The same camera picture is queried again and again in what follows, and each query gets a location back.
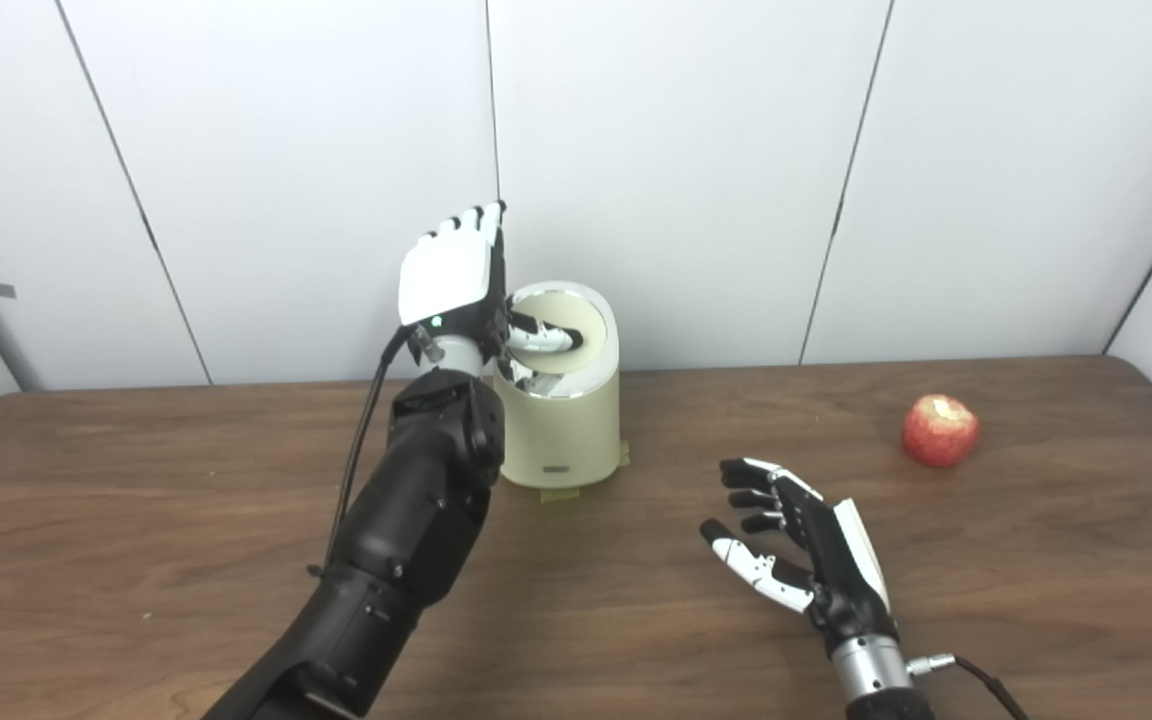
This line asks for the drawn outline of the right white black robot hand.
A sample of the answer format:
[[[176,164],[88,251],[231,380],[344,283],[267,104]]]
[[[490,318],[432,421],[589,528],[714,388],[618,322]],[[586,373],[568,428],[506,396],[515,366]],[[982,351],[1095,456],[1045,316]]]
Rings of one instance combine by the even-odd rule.
[[[881,564],[851,498],[829,503],[799,475],[753,457],[723,458],[719,473],[732,507],[753,511],[741,520],[744,532],[780,533],[810,561],[804,568],[760,552],[722,521],[705,520],[702,537],[727,569],[756,593],[806,617],[827,653],[864,635],[899,641]]]

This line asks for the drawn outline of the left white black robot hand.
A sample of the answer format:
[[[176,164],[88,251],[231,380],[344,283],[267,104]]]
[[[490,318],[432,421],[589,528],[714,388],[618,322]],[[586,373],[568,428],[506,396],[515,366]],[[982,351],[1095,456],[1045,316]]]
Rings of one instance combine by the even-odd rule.
[[[520,313],[506,291],[506,202],[472,206],[439,223],[404,256],[397,314],[422,372],[480,376],[506,350],[573,353],[575,328]]]

